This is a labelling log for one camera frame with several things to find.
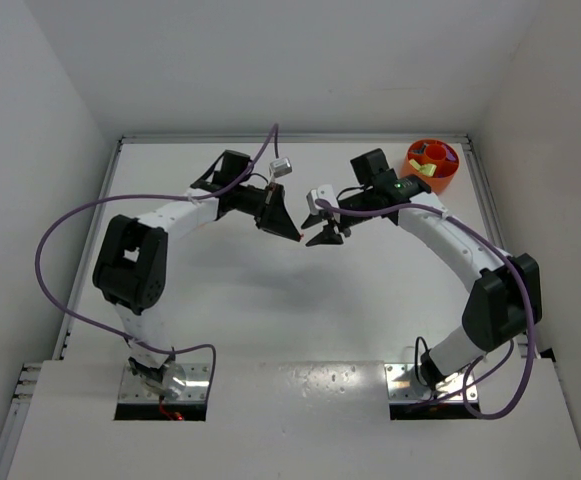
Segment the orange bowl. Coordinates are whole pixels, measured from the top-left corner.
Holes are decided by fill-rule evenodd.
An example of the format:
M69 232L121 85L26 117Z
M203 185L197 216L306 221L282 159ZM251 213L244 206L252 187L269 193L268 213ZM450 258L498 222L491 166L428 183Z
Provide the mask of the orange bowl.
M432 163L437 166L434 176L428 177L410 165L409 160L414 159L420 165ZM400 176L416 175L430 185L434 193L443 192L459 170L459 155L447 143L433 138L424 138L414 142L408 148L408 153L403 161Z

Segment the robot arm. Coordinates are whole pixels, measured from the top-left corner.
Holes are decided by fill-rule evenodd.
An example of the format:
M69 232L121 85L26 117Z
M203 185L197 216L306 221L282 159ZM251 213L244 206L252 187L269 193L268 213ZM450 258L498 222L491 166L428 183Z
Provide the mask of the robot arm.
M368 217L333 215L318 205L326 200L347 210L375 210L402 203L416 203L447 212L439 198L418 177L398 179L381 150L351 161L363 191L337 202L330 185L308 194L311 215L303 227L325 220L323 231L308 245L342 244L350 227ZM492 252L452 223L425 210L403 209L387 216L395 225L422 240L461 279L470 292L462 323L448 337L422 356L421 374L434 387L476 358L498 348L526 329L519 290L503 263ZM541 318L539 267L527 254L510 258L530 293L535 322Z
M213 173L210 170L204 175L206 178L192 185L186 196L199 197L225 188L248 168L249 162L247 155L224 152L221 167L213 178L208 180ZM237 185L220 197L171 202L136 218L117 215L110 221L95 264L93 283L114 305L125 331L135 339L129 343L128 361L133 371L155 389L169 388L164 383L172 356L155 353L141 344L172 349L166 321L155 306L166 284L169 245L232 210L252 215L260 230L299 241L301 235L284 205L283 185L274 181L291 171L287 159L277 159L270 166L273 181L265 188Z

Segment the red wire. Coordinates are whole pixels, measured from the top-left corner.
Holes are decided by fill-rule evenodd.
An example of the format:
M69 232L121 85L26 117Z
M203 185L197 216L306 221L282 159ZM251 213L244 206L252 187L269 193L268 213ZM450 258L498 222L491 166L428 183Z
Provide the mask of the red wire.
M172 415L170 415L170 412L163 408L163 398L159 399L159 412L168 417L170 420L179 420L178 418L174 418Z

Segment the white wall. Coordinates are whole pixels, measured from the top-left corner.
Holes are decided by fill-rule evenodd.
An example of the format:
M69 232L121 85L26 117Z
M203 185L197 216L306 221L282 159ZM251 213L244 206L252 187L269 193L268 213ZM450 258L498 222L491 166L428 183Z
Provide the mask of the white wall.
M23 1L0 0L0 431L22 362L52 354L61 319L35 283L36 242L97 196L111 148ZM46 256L64 300L88 220L63 229Z
M505 233L542 269L544 325L581 442L581 1L545 1L479 148Z
M537 0L26 0L106 132L477 125Z

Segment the cable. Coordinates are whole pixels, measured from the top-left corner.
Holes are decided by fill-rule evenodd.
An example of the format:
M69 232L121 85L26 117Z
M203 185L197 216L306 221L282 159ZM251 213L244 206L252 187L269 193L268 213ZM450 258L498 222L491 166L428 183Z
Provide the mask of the cable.
M477 378L474 382L472 382L469 385L462 385L461 390L457 390L456 392L451 392L451 393L446 393L445 395L441 395L440 397L437 398L433 398L430 400L425 400L423 402L418 402L415 405L412 406L411 410L416 410L418 408L421 407L430 407L430 406L434 406L437 405L441 402L444 402L456 395L459 395L460 393L463 394L463 399L464 402L467 399L467 390L468 388L483 382L486 378L488 378L489 376L491 376L494 372L496 372L497 370L499 370L501 367L503 367L503 365L508 361L508 359L512 356L512 352L514 352L514 340L510 340L510 342L508 342L509 344L509 348L508 351L506 352L506 354L504 355L504 357L501 359L501 361L499 361L499 363L497 363L494 367L492 367L492 369L488 370L486 373L484 373L483 375L481 375L479 378ZM470 374L472 373L472 368L473 365L476 366L477 363L479 363L481 360L483 359L483 357L479 357L477 360L475 360L470 367L468 367L468 370L466 370L466 372L463 374L463 378L464 378L464 382L467 382L467 378L470 377Z
M364 190L365 187L363 186L358 186L358 187L348 187L348 188L344 188L343 190L341 190L338 194L337 194L337 200L339 200L339 198L341 198L341 195L343 195L344 193L347 192L352 192L354 190Z
M163 396L159 397L159 413L161 413L164 417L168 417L170 420L174 420L174 418L170 416L170 412L163 408Z
M432 388L430 388L430 386L427 383L423 383L421 381L421 378L419 378L419 342L423 343L423 348L425 349L425 351L424 351L425 353L428 353L430 351L430 349L428 348L428 342L426 342L426 339L423 337L417 337L417 339L414 341L414 376L417 379L417 382L419 382L424 387L427 387L430 390L432 390Z
M48 228L48 230L46 230L44 232L44 234L41 236L41 240L39 240L39 244L37 245L37 250L35 252L35 256L34 256L34 271L35 271L35 275L37 277L37 282L39 283L39 287L41 288L41 291L43 292L43 294L46 296L46 298L50 301L50 303L52 303L57 309L59 309L60 311L62 311L64 314L69 315L73 318L76 318L77 320L80 320L84 323L87 323L88 325L92 325L94 327L100 328L102 330L105 330L106 332L109 333L113 333L115 335L118 335L119 337L125 339L126 341L135 341L135 339L132 337L132 335L118 330L114 327L110 327L104 323L101 322L97 322L96 320L93 320L89 317L86 317L85 315L81 315L80 313L75 312L74 310L71 310L70 308L68 308L67 306L63 305L53 294L52 292L50 292L50 289L48 288L48 286L46 285L46 282L43 278L43 273L41 272L41 256L43 254L43 249L46 245L46 243L48 242L48 239L50 238L50 235L52 235L52 233L66 220L68 220L69 218L73 217L74 215L76 215L77 213L81 213L84 210L88 210L90 208L96 207L98 205L103 205L104 203L109 203L109 202L116 202L119 200L135 200L135 199L151 199L151 200L171 200L171 201L189 201L191 199L194 200L207 200L209 198L214 198L214 197L219 197L221 195L223 195L226 192L229 192L231 189L233 189L235 186L237 186L254 168L255 164L261 159L261 157L263 156L263 153L265 152L266 148L268 147L268 145L270 144L270 141L272 140L272 138L274 137L274 146L275 146L275 154L278 157L278 152L279 152L279 146L278 146L278 137L279 137L279 124L275 123L272 128L270 129L270 131L268 132L268 136L266 137L266 139L264 140L263 144L261 145L261 147L259 148L259 151L257 152L257 154L254 156L254 158L252 159L252 161L249 163L248 167L246 167L244 169L244 171L239 174L239 176L237 176L237 178L235 178L231 183L229 183L228 185L226 185L225 187L217 190L216 192L213 193L208 193L207 195L200 195L200 196L196 196L196 197L187 197L185 195L162 195L162 194L127 194L127 195L115 195L112 197L104 197L104 198L100 198L98 200L93 200L91 202L88 203L84 203L83 205L70 210L69 212L63 214L61 217L59 217L57 220L55 220L55 222L50 225L50 227ZM184 354L184 353L189 353L189 352L193 352L196 350L201 350L204 348L209 348L212 351L212 367L210 368L210 378L208 379L208 391L206 392L206 399L205 399L205 404L206 406L208 405L208 400L210 398L210 389L212 387L212 382L214 380L214 373L215 373L215 369L216 369L216 365L217 365L217 349L214 347L214 345L210 344L210 343L204 343L202 345L196 345L194 347L188 347L188 348L182 348L180 350L162 350L159 348L155 348L152 347L144 342L137 342L137 345L150 350L151 352L154 353L160 353L160 354L164 354L164 355L171 355L171 354L175 354L175 355L180 355L180 354Z
M219 155L219 157L212 162L212 165L210 165L208 167L208 170L206 170L205 172L203 172L203 175L201 175L199 178L197 178L194 182L192 183L197 183L201 180L207 180L208 177L210 177L210 175L212 175L212 172L214 172L214 169L217 167L217 165L219 164L219 162L221 161L221 159L223 158L223 153L221 153L221 155Z
M181 415L179 412L174 412L174 413L170 413L168 412L165 407L163 406L163 400L164 397L163 395L159 397L159 412L168 417L170 420L176 420L176 421L181 421L183 420L183 415Z
M259 178L263 178L265 180L266 183L268 182L268 179L266 177L264 177L263 175L261 175L260 173L251 173L250 177L259 177Z
M409 208L415 208L418 210L425 210L426 212L432 213L432 214L437 215L437 216L442 217L442 218L445 215L444 212L442 212L441 210L439 210L437 208L430 207L428 205L421 205L421 204L417 204L417 203L404 203L404 204L400 204L400 205L393 205L392 207L388 207L388 208L382 208L379 210L367 210L367 211L346 210L346 209L342 209L342 208L336 208L336 207L333 207L332 205L330 205L330 203L328 203L327 201L321 200L321 199L317 200L315 203L329 212L338 213L340 215L346 215L349 217L360 217L360 218L382 217L384 215L390 215L391 213L398 212L399 210L406 210ZM472 228L470 228L468 225L463 223L458 218L453 217L453 216L448 216L448 217L446 217L446 220L448 222L450 222L451 224L453 224L455 227L457 227L459 230L462 230L464 233L470 235L472 238L474 238L475 240L480 242L483 246L485 246L488 250L490 250L499 260L501 260L503 262L503 264L506 266L506 268L510 271L510 274L512 275L512 278L514 279L515 283L517 284L517 287L519 287L519 292L521 294L521 300L523 302L523 308L524 308L525 314L526 314L526 333L528 335L528 355L526 356L526 361L525 361L525 365L523 368L523 374L521 375L521 380L519 381L519 386L517 387L516 392L514 393L514 395L512 396L512 399L508 402L508 404L505 407L503 407L501 410L499 410L498 412L481 413L481 412L478 412L474 409L473 409L473 411L470 411L470 413L472 413L477 418L486 419L486 420L496 420L496 419L503 418L506 415L508 415L519 404L521 397L523 397L523 394L524 394L526 388L528 387L528 382L530 381L530 375L532 374L532 364L534 362L534 356L532 355L532 352L534 352L534 349L535 349L535 327L534 327L534 312L532 311L532 305L530 303L530 294L528 293L528 289L526 288L525 284L523 283L523 279L521 278L521 275L519 275L519 272L517 272L517 269L514 268L514 265L512 265L512 262L508 259L508 257L506 257L503 253L501 253L496 246L494 246L488 239L484 238L480 233L478 233L475 230L473 230ZM479 361L480 361L480 359L477 359L474 362L474 365L476 365Z

